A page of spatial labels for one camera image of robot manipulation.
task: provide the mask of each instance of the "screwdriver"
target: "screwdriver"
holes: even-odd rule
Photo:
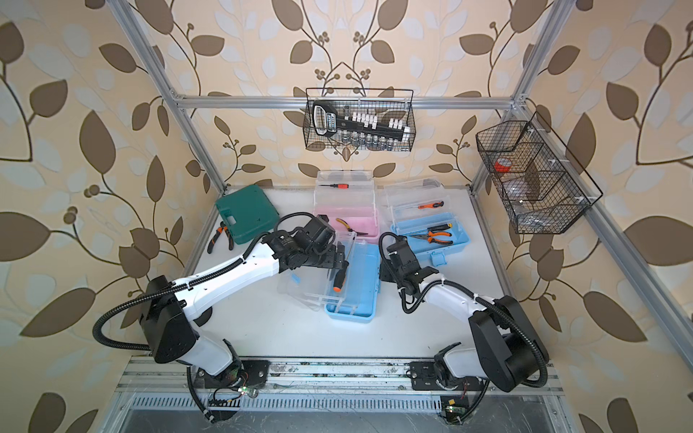
[[[344,259],[344,266],[342,269],[337,271],[337,274],[335,275],[335,282],[333,284],[332,290],[335,292],[341,292],[342,288],[344,287],[344,281],[347,279],[347,268],[349,267],[349,262],[347,261],[349,257],[351,257],[351,252],[353,251],[355,245],[353,244],[353,241],[351,243],[351,248],[349,248],[349,253],[346,254],[346,258]]]

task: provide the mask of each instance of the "black cable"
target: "black cable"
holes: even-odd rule
[[[546,382],[549,379],[549,373],[547,370],[546,366],[546,360],[544,359],[544,355],[541,353],[539,350],[539,347],[536,345],[534,340],[531,340],[523,331],[520,329],[520,326],[518,326],[517,323],[513,320],[512,317],[510,317],[503,309],[497,307],[494,303],[488,302],[486,299],[482,297],[475,297],[474,293],[472,293],[471,290],[468,288],[464,287],[462,284],[456,283],[454,281],[450,280],[436,280],[436,281],[431,281],[426,288],[423,289],[423,293],[427,292],[430,288],[443,284],[443,285],[449,285],[450,287],[456,288],[460,290],[462,293],[464,293],[466,296],[469,297],[469,299],[472,299],[473,301],[476,301],[489,309],[493,314],[501,318],[503,322],[505,322],[510,329],[512,329],[513,332],[515,332],[523,341],[526,345],[529,346],[529,349],[532,351],[532,355],[534,355],[534,359],[536,360],[536,363],[539,367],[539,379],[537,380],[530,380],[530,379],[525,379],[522,381],[523,385],[526,385],[531,388],[541,388],[544,385],[546,385]]]
[[[192,280],[188,284],[181,284],[181,285],[170,285],[168,289],[160,290],[156,293],[150,293],[150,294],[145,294],[139,298],[132,299],[130,301],[124,302],[121,305],[112,308],[111,310],[108,310],[106,313],[104,313],[103,316],[99,317],[96,323],[94,324],[94,327],[91,329],[91,335],[94,336],[94,339],[103,344],[104,346],[112,347],[112,348],[121,348],[129,351],[150,351],[151,348],[147,344],[137,344],[137,343],[126,343],[126,342],[119,342],[113,339],[110,339],[106,337],[103,334],[103,326],[106,324],[107,321],[109,321],[113,316],[117,315],[121,311],[125,311],[130,307],[133,307],[135,305],[138,305],[143,302],[150,301],[152,299],[160,298],[163,296],[166,296],[167,294],[172,294],[176,292],[180,292],[181,290],[185,289],[191,289],[195,285],[201,284],[205,281],[209,281],[211,279],[214,279],[220,275],[223,275],[227,273],[228,271],[231,271],[241,265],[242,263],[245,262],[245,260],[250,256],[250,253],[252,252],[253,248],[255,248],[255,245],[260,241],[260,239],[263,236],[268,235],[269,232],[262,232],[259,235],[255,237],[251,241],[251,243],[248,245],[248,248],[245,250],[243,253],[243,258],[239,258],[238,260],[235,260],[233,263],[231,263],[228,266],[223,267],[222,269],[219,269],[216,272],[213,272],[209,275],[202,276],[198,279]]]
[[[307,216],[307,217],[311,217],[311,218],[316,218],[315,215],[313,215],[312,213],[309,213],[309,212],[294,212],[294,213],[290,213],[290,214],[288,214],[288,215],[284,215],[283,217],[279,218],[279,221],[277,221],[277,223],[274,225],[274,231],[279,230],[279,225],[280,225],[283,221],[286,221],[286,220],[288,220],[289,218],[293,218],[293,217],[295,217],[295,216]]]
[[[202,401],[200,400],[200,397],[198,397],[198,393],[195,392],[195,388],[193,388],[193,374],[191,372],[191,368],[187,367],[185,370],[186,378],[188,379],[188,391],[190,391],[190,397],[193,398],[193,402],[195,403],[195,406],[198,407],[200,412],[202,412],[202,415],[204,415],[205,418],[211,423],[214,424],[216,420],[214,419],[214,415],[207,410],[207,408],[202,404]]]

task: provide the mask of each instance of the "wire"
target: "wire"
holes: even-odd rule
[[[91,329],[91,335],[94,337],[94,339],[103,344],[104,346],[112,347],[112,348],[121,348],[125,349],[128,351],[150,351],[151,348],[149,347],[148,344],[137,344],[137,343],[126,343],[126,342],[119,342],[113,339],[110,339],[106,337],[103,334],[103,326],[106,324],[107,321],[109,321],[113,316],[117,315],[118,313],[127,310],[130,307],[133,307],[135,305],[139,305],[140,303],[144,303],[147,301],[151,301],[153,299],[157,299],[160,297],[164,297],[167,294],[173,294],[176,292],[180,292],[181,290],[185,289],[191,289],[195,285],[199,285],[205,281],[212,280],[220,275],[223,275],[227,273],[228,271],[231,271],[238,267],[239,265],[243,264],[245,260],[250,256],[250,253],[252,252],[253,248],[255,248],[255,245],[262,239],[262,237],[270,234],[267,231],[264,231],[257,235],[255,239],[251,241],[251,243],[248,245],[248,248],[245,250],[243,253],[243,258],[239,258],[238,260],[235,260],[233,263],[231,263],[228,266],[223,267],[222,269],[219,269],[216,272],[211,273],[210,275],[206,275],[203,277],[200,277],[198,279],[192,280],[187,284],[181,284],[181,285],[175,285],[174,283],[169,283],[168,288],[164,288],[163,290],[160,290],[156,293],[150,293],[150,294],[145,294],[142,297],[131,299],[130,301],[123,302],[121,305],[112,308],[111,310],[108,310],[106,313],[104,313],[103,316],[99,317],[96,323],[94,324],[94,327]]]
[[[198,393],[196,393],[195,388],[193,388],[193,374],[191,372],[190,367],[186,368],[185,375],[186,379],[188,380],[188,391],[190,391],[190,397],[193,398],[195,406],[198,407],[200,412],[202,412],[202,415],[204,415],[204,417],[207,418],[210,424],[214,424],[216,422],[214,415],[212,415],[212,413],[209,410],[207,410],[207,408],[204,405],[202,405],[202,401],[200,400],[200,397],[198,397]]]

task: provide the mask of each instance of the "metal panel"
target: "metal panel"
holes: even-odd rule
[[[368,98],[340,99],[367,100]],[[372,98],[377,100],[402,101],[402,98]],[[180,96],[175,99],[181,108],[261,108],[261,109],[299,109],[306,107],[305,98],[282,96]],[[456,98],[416,97],[412,100],[415,109],[509,109],[512,105],[510,98]]]
[[[532,117],[527,107],[514,110],[515,116],[524,121]],[[565,154],[565,148],[556,144],[544,131],[539,131],[556,154]],[[590,191],[585,181],[577,174],[570,164],[564,164],[568,174],[577,180],[580,187]],[[595,203],[585,212],[585,218],[602,241],[613,260],[618,264],[623,274],[628,278],[638,296],[645,303],[657,324],[676,348],[689,370],[693,372],[693,321],[686,316],[681,305],[674,299],[671,292],[657,277],[652,268],[645,262],[640,252],[601,202]]]
[[[518,85],[515,87],[515,92],[513,92],[511,99],[516,103],[524,101],[529,95],[541,65],[548,57],[551,47],[554,45],[561,30],[563,30],[574,6],[575,0],[554,0],[554,5],[549,10],[549,17],[546,19],[544,29],[542,29],[541,35],[536,41],[532,54],[527,59],[525,70],[520,77],[520,81],[518,81]]]
[[[219,171],[212,162],[209,153],[207,153],[207,149],[195,130],[192,120],[181,107],[178,107],[174,99],[175,92],[173,91],[173,86],[168,81],[166,73],[161,67],[154,50],[149,45],[146,36],[142,33],[142,29],[135,19],[130,4],[126,0],[108,0],[108,6],[110,6],[111,12],[113,12],[118,24],[123,28],[123,32],[128,37],[144,68],[149,72],[149,76],[154,82],[157,91],[161,94],[161,98],[164,100],[171,116],[183,130],[183,134],[200,160],[200,164],[209,175],[214,188],[223,193],[226,183],[223,182]]]

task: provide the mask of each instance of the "ventilation grille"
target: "ventilation grille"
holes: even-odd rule
[[[217,399],[233,398],[237,394],[217,393]],[[205,403],[207,396],[200,398]],[[177,393],[137,393],[132,402],[139,410],[197,410],[190,396]],[[219,409],[241,409],[257,412],[419,412],[437,413],[441,410],[439,396],[361,396],[353,394],[260,394],[257,398],[242,397]]]

